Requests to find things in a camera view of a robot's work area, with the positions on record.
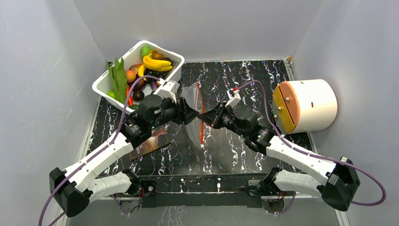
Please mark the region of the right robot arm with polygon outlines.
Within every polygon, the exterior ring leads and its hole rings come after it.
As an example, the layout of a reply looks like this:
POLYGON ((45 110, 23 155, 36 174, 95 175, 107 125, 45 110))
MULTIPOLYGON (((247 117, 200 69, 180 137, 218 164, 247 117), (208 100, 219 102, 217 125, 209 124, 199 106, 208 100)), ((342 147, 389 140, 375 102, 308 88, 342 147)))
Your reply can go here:
POLYGON ((293 143, 281 141, 266 118, 258 119, 257 114, 246 105, 232 109, 219 103, 198 118, 214 129, 226 128, 243 137, 245 145, 252 151, 279 159, 300 170, 294 173, 272 168, 262 181, 249 181, 247 191, 251 195, 298 192, 320 197, 336 210, 348 210, 360 185, 355 169, 347 167, 351 162, 349 159, 342 158, 343 164, 339 164, 324 160, 313 152, 296 151, 293 143))

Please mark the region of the yellow banana bunch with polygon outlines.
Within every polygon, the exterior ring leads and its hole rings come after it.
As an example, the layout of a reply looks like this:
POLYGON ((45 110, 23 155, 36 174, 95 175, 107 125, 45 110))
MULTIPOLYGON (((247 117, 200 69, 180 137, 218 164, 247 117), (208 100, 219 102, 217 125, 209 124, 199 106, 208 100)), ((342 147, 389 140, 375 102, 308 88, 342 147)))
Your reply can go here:
POLYGON ((146 69, 158 72, 167 72, 172 68, 172 63, 168 60, 165 60, 163 54, 152 52, 143 57, 143 63, 139 67, 137 75, 139 77, 143 77, 146 69))

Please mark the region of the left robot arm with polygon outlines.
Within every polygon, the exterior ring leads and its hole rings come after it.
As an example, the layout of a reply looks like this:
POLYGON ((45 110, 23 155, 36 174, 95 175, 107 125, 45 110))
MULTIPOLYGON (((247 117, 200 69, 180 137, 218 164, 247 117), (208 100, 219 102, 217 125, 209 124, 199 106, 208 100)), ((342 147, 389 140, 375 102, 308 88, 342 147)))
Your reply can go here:
POLYGON ((152 136, 153 129, 169 122, 187 125, 199 112, 185 98, 148 95, 122 122, 112 136, 89 155, 64 170, 53 169, 49 174, 51 196, 65 215, 80 214, 91 202, 103 197, 126 193, 136 196, 142 190, 141 180, 130 170, 98 178, 111 163, 136 150, 152 136))

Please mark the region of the green leafy vegetable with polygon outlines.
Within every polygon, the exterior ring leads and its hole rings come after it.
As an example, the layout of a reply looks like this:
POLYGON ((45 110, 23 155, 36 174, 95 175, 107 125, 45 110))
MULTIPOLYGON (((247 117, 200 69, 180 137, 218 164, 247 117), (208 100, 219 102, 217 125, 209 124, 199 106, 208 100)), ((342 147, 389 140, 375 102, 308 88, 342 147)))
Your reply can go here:
POLYGON ((114 93, 113 98, 121 103, 125 103, 128 82, 124 67, 124 58, 120 60, 115 59, 115 63, 113 65, 108 64, 107 68, 114 93))

